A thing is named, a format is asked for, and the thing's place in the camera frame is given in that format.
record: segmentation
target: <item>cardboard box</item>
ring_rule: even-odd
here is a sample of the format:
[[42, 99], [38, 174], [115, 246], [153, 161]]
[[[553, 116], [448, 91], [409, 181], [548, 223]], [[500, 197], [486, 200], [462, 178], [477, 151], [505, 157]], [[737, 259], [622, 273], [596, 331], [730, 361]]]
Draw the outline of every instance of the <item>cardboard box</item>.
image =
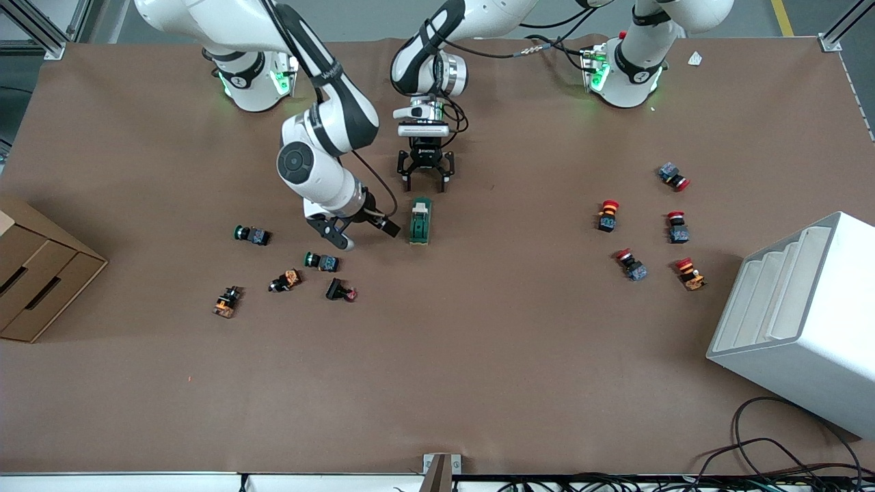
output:
[[36, 341], [106, 265], [23, 201], [0, 197], [0, 338]]

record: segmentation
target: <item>white shelf unit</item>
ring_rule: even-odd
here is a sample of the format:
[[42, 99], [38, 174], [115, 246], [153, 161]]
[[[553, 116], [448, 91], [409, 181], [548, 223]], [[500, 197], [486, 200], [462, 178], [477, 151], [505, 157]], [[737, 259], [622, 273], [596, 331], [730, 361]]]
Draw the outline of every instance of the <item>white shelf unit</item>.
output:
[[745, 258], [707, 357], [875, 439], [875, 228], [836, 212]]

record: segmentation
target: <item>gray floor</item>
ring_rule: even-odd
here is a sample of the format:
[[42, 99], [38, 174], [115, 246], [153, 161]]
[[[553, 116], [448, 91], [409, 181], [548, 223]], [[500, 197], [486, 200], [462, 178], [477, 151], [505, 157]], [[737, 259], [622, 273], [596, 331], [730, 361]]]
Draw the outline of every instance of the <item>gray floor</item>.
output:
[[[850, 6], [850, 0], [784, 0], [796, 36], [826, 32]], [[866, 115], [875, 115], [875, 12], [857, 22], [842, 38], [842, 58]]]
[[[784, 0], [797, 35], [817, 34], [826, 29], [851, 0]], [[409, 0], [295, 0], [293, 5], [325, 41], [365, 41], [383, 38], [407, 38], [412, 35], [443, 0], [411, 2]], [[576, 34], [601, 32], [613, 35], [629, 24], [632, 0], [616, 0], [598, 11]], [[355, 16], [338, 17], [336, 12], [355, 10]], [[527, 21], [531, 24], [556, 22], [577, 11], [571, 0], [540, 2]], [[522, 38], [532, 31], [516, 29], [508, 38]], [[541, 32], [555, 37], [564, 28]], [[772, 37], [780, 36], [771, 0], [737, 0], [730, 16], [703, 37]], [[190, 39], [158, 32], [138, 15], [130, 0], [106, 0], [90, 36], [97, 43], [189, 43]], [[864, 19], [842, 41], [844, 59], [864, 108], [875, 113], [875, 15]], [[0, 56], [0, 85], [33, 89], [41, 57]], [[0, 89], [0, 137], [13, 142], [24, 116], [27, 94]]]

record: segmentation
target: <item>yellow floor line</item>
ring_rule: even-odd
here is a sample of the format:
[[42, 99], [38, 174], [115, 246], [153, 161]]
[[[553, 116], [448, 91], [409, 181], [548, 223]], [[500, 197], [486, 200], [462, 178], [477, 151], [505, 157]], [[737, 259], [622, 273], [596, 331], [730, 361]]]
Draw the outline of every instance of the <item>yellow floor line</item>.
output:
[[772, 0], [772, 8], [774, 9], [774, 16], [778, 18], [780, 35], [794, 36], [793, 26], [790, 25], [790, 18], [787, 17], [787, 9], [784, 8], [783, 0]]

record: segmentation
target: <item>robotic arm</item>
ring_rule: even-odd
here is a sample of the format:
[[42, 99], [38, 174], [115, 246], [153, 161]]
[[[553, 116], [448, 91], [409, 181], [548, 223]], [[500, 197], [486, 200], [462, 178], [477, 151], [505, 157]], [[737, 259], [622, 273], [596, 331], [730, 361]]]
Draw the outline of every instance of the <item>robotic arm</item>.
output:
[[594, 46], [594, 60], [584, 66], [587, 87], [608, 104], [632, 108], [656, 90], [666, 53], [682, 28], [697, 34], [717, 27], [734, 0], [636, 0], [632, 25], [623, 39]]
[[[232, 82], [234, 77], [248, 82], [241, 91], [261, 87], [265, 53], [294, 56], [320, 97], [304, 113], [283, 123], [283, 147], [276, 159], [280, 177], [304, 198], [307, 222], [342, 250], [354, 245], [345, 234], [353, 222], [366, 221], [393, 237], [398, 234], [400, 229], [376, 208], [375, 197], [338, 161], [374, 141], [379, 128], [374, 106], [294, 9], [273, 0], [135, 0], [135, 4], [159, 30], [197, 39], [220, 70], [231, 74]], [[329, 99], [323, 100], [320, 91]]]
[[[611, 1], [577, 0], [577, 3], [592, 9]], [[395, 90], [414, 97], [442, 93], [460, 95], [468, 82], [467, 67], [459, 56], [443, 52], [444, 40], [507, 34], [537, 2], [447, 0], [395, 56], [391, 73]], [[623, 77], [604, 76], [590, 83], [590, 87], [615, 106], [631, 108], [641, 104], [652, 91], [651, 86], [655, 88], [665, 54], [681, 28], [693, 33], [706, 32], [723, 22], [732, 3], [733, 0], [636, 0], [633, 24], [625, 39], [608, 42], [605, 65], [610, 70], [608, 67], [603, 70], [604, 73], [621, 71], [629, 82], [620, 87]], [[409, 111], [399, 116], [413, 117]]]

